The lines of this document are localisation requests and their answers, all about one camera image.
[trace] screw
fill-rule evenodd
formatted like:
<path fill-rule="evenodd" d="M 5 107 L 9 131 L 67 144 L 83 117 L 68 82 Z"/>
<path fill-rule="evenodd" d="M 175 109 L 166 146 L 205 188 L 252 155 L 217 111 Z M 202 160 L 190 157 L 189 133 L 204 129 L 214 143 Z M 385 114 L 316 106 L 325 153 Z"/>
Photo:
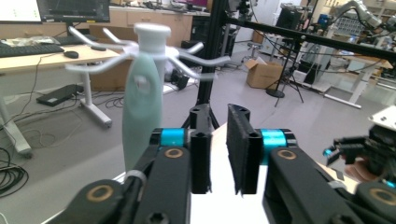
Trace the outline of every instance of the screw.
<path fill-rule="evenodd" d="M 169 218 L 165 213 L 151 213 L 146 219 L 146 224 L 169 224 Z"/>
<path fill-rule="evenodd" d="M 352 217 L 337 214 L 334 217 L 332 217 L 332 220 L 330 223 L 332 223 L 332 224 L 354 224 L 355 221 L 353 220 Z"/>

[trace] bottle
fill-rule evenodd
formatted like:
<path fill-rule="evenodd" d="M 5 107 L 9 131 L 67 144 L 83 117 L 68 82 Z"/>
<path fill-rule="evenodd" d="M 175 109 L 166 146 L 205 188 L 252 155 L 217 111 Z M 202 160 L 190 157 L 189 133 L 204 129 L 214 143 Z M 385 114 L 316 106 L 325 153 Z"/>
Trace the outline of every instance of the bottle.
<path fill-rule="evenodd" d="M 167 26 L 136 23 L 139 54 L 128 73 L 122 114 L 122 144 L 125 171 L 134 168 L 149 146 L 151 133 L 161 127 Z"/>

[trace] white box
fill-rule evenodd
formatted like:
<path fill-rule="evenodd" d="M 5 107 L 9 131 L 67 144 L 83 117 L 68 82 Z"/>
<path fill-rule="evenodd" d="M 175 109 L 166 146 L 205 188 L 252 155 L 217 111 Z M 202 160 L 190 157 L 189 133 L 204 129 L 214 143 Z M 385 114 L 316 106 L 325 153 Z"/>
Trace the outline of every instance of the white box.
<path fill-rule="evenodd" d="M 304 80 L 306 78 L 306 73 L 294 70 L 293 76 L 294 76 L 294 79 L 296 80 L 296 82 L 304 83 Z"/>

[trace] cable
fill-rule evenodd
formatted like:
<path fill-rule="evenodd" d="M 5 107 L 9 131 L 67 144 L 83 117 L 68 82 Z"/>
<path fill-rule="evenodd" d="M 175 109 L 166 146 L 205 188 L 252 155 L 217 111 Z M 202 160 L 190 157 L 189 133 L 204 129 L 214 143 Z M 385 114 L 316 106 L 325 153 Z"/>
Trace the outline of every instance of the cable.
<path fill-rule="evenodd" d="M 105 104 L 105 107 L 107 109 L 112 108 L 112 107 L 123 108 L 123 96 L 116 98 L 114 100 L 107 101 Z"/>
<path fill-rule="evenodd" d="M 116 91 L 113 91 L 113 92 L 111 92 L 111 93 L 106 93 L 106 94 L 95 94 L 95 95 L 93 95 L 92 96 L 92 99 L 97 99 L 97 98 L 99 98 L 99 97 L 104 97 L 104 96 L 111 96 L 111 95 L 123 95 L 124 94 L 124 92 L 116 92 Z"/>
<path fill-rule="evenodd" d="M 0 216 L 3 218 L 4 222 L 8 224 L 7 218 L 3 213 L 0 213 Z"/>
<path fill-rule="evenodd" d="M 102 104 L 107 104 L 107 102 L 109 102 L 109 101 L 113 101 L 113 100 L 119 100 L 120 98 L 123 98 L 123 96 L 122 97 L 112 97 L 112 98 L 109 98 L 109 99 L 106 99 L 106 100 L 104 100 L 103 102 L 101 102 L 101 103 L 95 103 L 94 105 L 102 105 Z"/>
<path fill-rule="evenodd" d="M 78 26 L 78 25 L 80 25 L 81 24 L 81 22 L 79 22 L 79 23 L 77 23 L 76 25 L 73 25 L 73 27 L 76 27 L 76 26 Z M 66 30 L 65 31 L 62 31 L 61 33 L 59 33 L 59 34 L 57 34 L 57 35 L 54 35 L 53 37 L 56 37 L 56 36 L 58 36 L 58 35 L 62 35 L 62 34 L 64 34 L 64 33 L 66 33 L 67 32 L 67 27 L 66 27 Z"/>
<path fill-rule="evenodd" d="M 72 112 L 73 114 L 76 115 L 76 117 L 78 117 L 78 119 L 79 119 L 78 125 L 66 136 L 66 138 L 64 138 L 63 140 L 61 140 L 61 141 L 60 141 L 58 144 L 56 144 L 56 145 L 54 145 L 54 143 L 56 142 L 56 137 L 55 137 L 53 134 L 48 134 L 48 133 L 47 133 L 47 134 L 43 134 L 43 133 L 42 133 L 40 130 L 38 130 L 38 129 L 29 129 L 29 130 L 23 131 L 22 133 L 38 132 L 38 133 L 39 133 L 38 143 L 39 143 L 42 147 L 58 147 L 58 146 L 64 144 L 67 140 L 69 140 L 69 139 L 71 138 L 71 136 L 76 132 L 76 130 L 82 126 L 83 119 L 82 119 L 74 110 L 70 110 L 70 112 Z M 42 138 L 43 138 L 44 135 L 52 136 L 55 140 L 54 140 L 51 144 L 45 145 L 45 144 L 42 142 Z"/>
<path fill-rule="evenodd" d="M 18 115 L 13 116 L 12 119 L 8 120 L 7 122 L 10 122 L 11 120 L 14 120 L 17 116 L 20 116 L 20 115 L 26 115 L 26 114 L 27 114 L 27 116 L 25 116 L 25 117 L 23 117 L 23 118 L 20 118 L 20 119 L 16 119 L 16 120 L 14 120 L 14 122 L 18 122 L 18 121 L 21 121 L 21 120 L 23 120 L 23 119 L 30 118 L 30 117 L 32 117 L 32 116 L 34 116 L 34 115 L 54 113 L 54 112 L 57 112 L 57 111 L 61 111 L 61 110 L 64 110 L 64 109 L 68 109 L 68 108 L 74 107 L 76 104 L 77 104 L 77 100 L 75 100 L 75 102 L 74 102 L 72 105 L 69 105 L 69 106 L 64 106 L 64 103 L 63 103 L 63 107 L 57 108 L 57 109 L 54 109 L 54 110 L 41 110 L 41 111 L 37 111 L 37 112 L 34 112 L 34 113 L 30 113 L 30 112 L 29 112 L 29 113 L 25 113 L 25 114 L 18 114 Z M 0 131 L 2 131 L 2 130 L 7 131 L 7 129 L 4 129 L 4 127 L 6 126 L 7 122 L 4 123 L 4 125 L 0 128 Z"/>
<path fill-rule="evenodd" d="M 171 86 L 171 85 L 169 85 L 169 84 L 165 84 L 165 86 L 171 88 L 173 91 L 178 91 L 178 89 L 176 89 L 175 87 L 173 87 L 173 86 Z"/>
<path fill-rule="evenodd" d="M 7 197 L 25 186 L 29 180 L 29 174 L 19 165 L 11 162 L 9 152 L 4 148 L 0 147 L 1 151 L 4 151 L 7 155 L 4 166 L 0 166 L 0 198 Z"/>
<path fill-rule="evenodd" d="M 251 5 L 251 0 L 250 0 L 250 8 L 251 8 L 251 10 L 252 10 L 252 13 L 253 13 L 253 16 L 254 16 L 256 22 L 258 22 L 258 20 L 257 20 L 257 18 L 256 18 L 256 14 L 254 13 L 254 9 L 253 9 L 253 7 L 252 7 L 252 5 Z M 259 34 L 259 35 L 261 35 L 262 37 L 266 38 L 266 39 L 268 40 L 268 42 L 269 42 L 278 52 L 280 52 L 284 57 L 286 57 L 286 55 L 285 55 L 280 49 L 278 49 L 278 48 L 276 47 L 276 45 L 280 45 L 280 44 L 277 44 L 275 41 L 270 40 L 270 39 L 267 37 L 267 35 L 261 34 L 261 33 L 258 32 L 257 30 L 254 30 L 254 32 L 256 32 L 257 34 Z M 339 54 L 312 53 L 312 52 L 309 52 L 309 51 L 300 51 L 300 53 L 309 53 L 309 54 L 314 54 L 314 55 L 331 55 L 331 56 L 334 56 L 334 57 L 344 56 L 344 55 L 339 55 Z M 301 63 L 299 63 L 299 62 L 297 62 L 296 59 L 291 59 L 291 60 L 293 61 L 294 64 L 297 63 L 297 64 L 299 64 L 299 66 L 307 67 L 307 66 L 305 66 L 305 65 L 303 65 L 303 64 L 301 64 Z M 359 71 L 361 71 L 361 70 L 363 70 L 363 69 L 366 69 L 366 68 L 369 68 L 369 67 L 372 67 L 372 66 L 376 66 L 376 65 L 377 65 L 378 63 L 380 63 L 381 61 L 382 61 L 382 60 L 379 60 L 379 61 L 376 62 L 376 63 L 370 64 L 370 65 L 367 65 L 367 66 L 365 66 L 365 67 L 363 67 L 363 68 L 361 68 L 361 69 L 352 70 L 352 71 L 349 71 L 349 72 L 359 72 Z M 326 71 L 326 70 L 317 69 L 316 73 L 318 73 L 318 72 L 338 73 L 338 74 L 340 74 L 340 73 L 349 73 L 349 72 L 331 72 L 331 71 Z"/>
<path fill-rule="evenodd" d="M 13 116 L 13 117 L 10 118 L 9 120 L 4 120 L 3 127 L 6 126 L 6 125 L 7 125 L 10 121 L 12 121 L 15 117 L 17 117 L 17 116 L 23 114 L 23 111 L 25 110 L 26 106 L 28 106 L 28 105 L 30 104 L 30 102 L 32 101 L 33 92 L 35 91 L 35 85 L 36 85 L 36 83 L 37 83 L 38 66 L 40 65 L 40 63 L 41 63 L 41 61 L 42 61 L 43 58 L 47 58 L 47 57 L 50 57 L 50 56 L 53 56 L 53 55 L 56 55 L 56 54 L 57 54 L 57 53 L 50 54 L 50 55 L 46 55 L 46 56 L 41 56 L 41 57 L 40 57 L 40 59 L 39 59 L 37 65 L 35 66 L 35 82 L 34 82 L 34 84 L 33 84 L 32 90 L 29 92 L 29 93 L 30 93 L 30 96 L 29 96 L 28 102 L 24 105 L 24 107 L 22 108 L 21 112 L 20 112 L 18 115 Z"/>

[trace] keyboard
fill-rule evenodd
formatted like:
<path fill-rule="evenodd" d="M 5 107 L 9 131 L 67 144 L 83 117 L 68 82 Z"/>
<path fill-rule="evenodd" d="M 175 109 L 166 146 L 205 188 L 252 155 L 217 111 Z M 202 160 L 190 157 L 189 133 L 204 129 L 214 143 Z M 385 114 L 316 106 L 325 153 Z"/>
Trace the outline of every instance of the keyboard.
<path fill-rule="evenodd" d="M 89 38 L 91 41 L 96 41 L 98 38 L 96 38 L 93 35 L 84 35 L 85 37 Z M 55 40 L 59 42 L 60 46 L 66 46 L 66 45 L 83 45 L 84 43 L 78 39 L 77 37 L 73 35 L 68 35 L 68 36 L 55 36 L 53 37 Z"/>
<path fill-rule="evenodd" d="M 178 13 L 187 13 L 189 12 L 186 9 L 181 9 L 181 8 L 176 8 L 176 7 L 162 7 L 162 10 L 167 10 L 167 11 L 174 11 L 174 12 L 178 12 Z"/>
<path fill-rule="evenodd" d="M 0 58 L 59 53 L 59 52 L 64 52 L 64 49 L 62 49 L 57 45 L 37 45 L 37 46 L 0 48 Z"/>

